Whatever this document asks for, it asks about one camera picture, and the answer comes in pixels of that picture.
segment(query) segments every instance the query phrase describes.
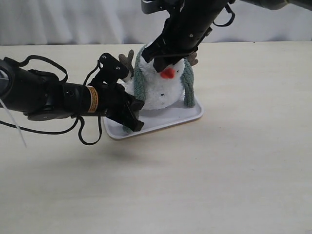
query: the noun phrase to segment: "orange carrot nose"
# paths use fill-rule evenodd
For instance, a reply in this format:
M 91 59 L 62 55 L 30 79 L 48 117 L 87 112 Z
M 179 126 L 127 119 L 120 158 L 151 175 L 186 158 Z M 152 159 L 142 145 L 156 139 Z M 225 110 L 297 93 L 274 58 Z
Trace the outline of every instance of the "orange carrot nose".
M 164 79 L 172 79 L 175 77 L 175 71 L 172 68 L 167 68 L 160 73 L 160 76 Z

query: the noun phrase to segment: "black cable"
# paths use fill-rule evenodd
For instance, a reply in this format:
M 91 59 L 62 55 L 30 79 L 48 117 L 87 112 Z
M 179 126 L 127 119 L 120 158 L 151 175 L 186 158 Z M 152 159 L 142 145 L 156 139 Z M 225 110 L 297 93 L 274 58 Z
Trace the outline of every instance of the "black cable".
M 30 55 L 23 62 L 17 62 L 11 58 L 5 58 L 4 61 L 9 61 L 10 64 L 14 64 L 15 66 L 18 66 L 18 67 L 24 67 L 32 59 L 41 60 L 41 61 L 44 61 L 46 63 L 49 63 L 49 64 L 55 66 L 56 68 L 58 68 L 59 70 L 61 70 L 63 73 L 65 73 L 65 78 L 60 81 L 61 84 L 64 84 L 68 80 L 68 74 L 67 74 L 67 71 L 65 68 L 63 68 L 61 65 L 57 64 L 56 62 L 50 60 L 49 58 L 46 58 L 46 57 L 43 57 L 40 55 Z
M 225 9 L 226 9 L 226 11 L 227 11 L 229 14 L 232 15 L 231 18 L 230 18 L 230 20 L 229 20 L 229 22 L 227 22 L 226 24 L 215 24 L 215 22 L 213 22 L 213 24 L 214 24 L 215 26 L 217 26 L 217 27 L 228 27 L 228 26 L 230 26 L 230 25 L 234 22 L 235 13 L 234 13 L 234 11 L 230 8 L 230 5 L 227 4 L 227 5 L 225 6 Z
M 36 133 L 36 134 L 44 134 L 44 135 L 62 135 L 62 134 L 66 134 L 68 132 L 70 132 L 71 130 L 73 130 L 77 124 L 78 124 L 79 119 L 76 118 L 76 121 L 74 122 L 74 124 L 67 130 L 65 131 L 61 131 L 61 132 L 45 132 L 45 131 L 38 131 L 38 130 L 33 130 L 33 129 L 29 129 L 29 128 L 24 128 L 24 127 L 19 127 L 21 130 L 26 131 L 26 132 L 31 132 L 31 133 Z M 11 128 L 17 128 L 14 124 L 10 124 L 10 123 L 6 123 L 0 120 L 0 124 L 3 124 L 5 126 L 11 127 Z
M 99 137 L 98 137 L 98 140 L 93 142 L 93 143 L 88 143 L 86 142 L 83 138 L 82 138 L 82 130 L 83 130 L 83 127 L 85 125 L 85 121 L 83 119 L 83 117 L 79 116 L 78 119 L 80 120 L 81 122 L 81 126 L 79 128 L 79 131 L 78 131 L 78 137 L 79 137 L 79 140 L 84 144 L 84 145 L 95 145 L 97 144 L 101 138 L 102 138 L 102 123 L 101 123 L 101 116 L 98 116 L 97 117 L 97 122 L 98 122 L 98 132 L 99 132 Z

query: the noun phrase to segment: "brown antler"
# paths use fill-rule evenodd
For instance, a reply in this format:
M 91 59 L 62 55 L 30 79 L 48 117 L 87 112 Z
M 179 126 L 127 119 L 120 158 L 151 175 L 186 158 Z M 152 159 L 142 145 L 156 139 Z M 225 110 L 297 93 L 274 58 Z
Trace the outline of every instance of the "brown antler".
M 197 57 L 196 52 L 187 57 L 187 60 L 189 61 L 191 66 L 195 66 L 196 64 L 198 64 L 198 60 L 196 59 L 196 57 Z
M 133 60 L 133 57 L 134 57 L 134 51 L 133 50 L 130 50 L 129 51 L 129 54 L 128 54 L 128 57 L 126 57 L 124 54 L 120 54 L 119 55 L 119 61 L 126 66 L 126 68 L 131 72 L 132 76 L 133 76 L 133 73 L 134 73 L 134 67 L 132 66 L 132 60 Z

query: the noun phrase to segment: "table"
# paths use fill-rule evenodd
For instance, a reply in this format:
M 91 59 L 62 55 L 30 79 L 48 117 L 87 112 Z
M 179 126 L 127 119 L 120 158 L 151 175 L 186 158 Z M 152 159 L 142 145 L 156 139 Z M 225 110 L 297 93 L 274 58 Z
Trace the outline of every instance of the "table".
M 2 46 L 83 83 L 98 57 L 142 45 Z M 1 126 L 2 234 L 312 233 L 312 41 L 207 43 L 194 67 L 205 108 L 195 122 L 85 146 Z M 62 73 L 43 62 L 26 68 Z M 64 130 L 72 119 L 20 126 Z M 0 119 L 9 121 L 6 112 Z M 83 135 L 98 137 L 96 118 Z

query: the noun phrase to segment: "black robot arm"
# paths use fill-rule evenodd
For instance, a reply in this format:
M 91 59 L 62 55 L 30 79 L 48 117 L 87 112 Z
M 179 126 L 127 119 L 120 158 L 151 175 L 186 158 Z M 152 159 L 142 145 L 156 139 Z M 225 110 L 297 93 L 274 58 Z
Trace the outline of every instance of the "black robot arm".
M 243 1 L 270 10 L 281 9 L 287 4 L 312 10 L 312 0 Z M 161 72 L 168 65 L 196 52 L 199 44 L 211 33 L 211 25 L 224 8 L 232 14 L 230 23 L 233 22 L 235 14 L 229 5 L 234 2 L 235 0 L 141 0 L 145 14 L 164 10 L 170 14 L 162 33 L 144 49 L 143 58 L 146 62 L 154 60 L 154 68 Z
M 65 78 L 59 80 L 50 72 L 22 69 L 32 59 L 43 60 L 59 68 L 65 73 Z M 89 77 L 97 69 L 98 73 L 87 84 Z M 125 92 L 125 88 L 117 82 L 119 79 L 127 81 L 130 76 L 129 70 L 109 53 L 101 55 L 96 68 L 83 84 L 68 83 L 66 70 L 45 57 L 29 56 L 21 63 L 4 58 L 0 60 L 0 98 L 9 110 L 21 112 L 32 121 L 71 117 L 77 118 L 84 125 L 82 117 L 95 116 L 98 117 L 100 125 L 100 118 L 107 117 L 137 132 L 144 123 L 136 118 L 134 112 L 141 110 L 144 102 Z M 3 121 L 0 123 L 15 127 Z M 66 133 L 40 132 L 23 127 L 21 129 L 41 134 Z M 82 139 L 81 131 L 79 138 L 84 144 L 92 145 Z

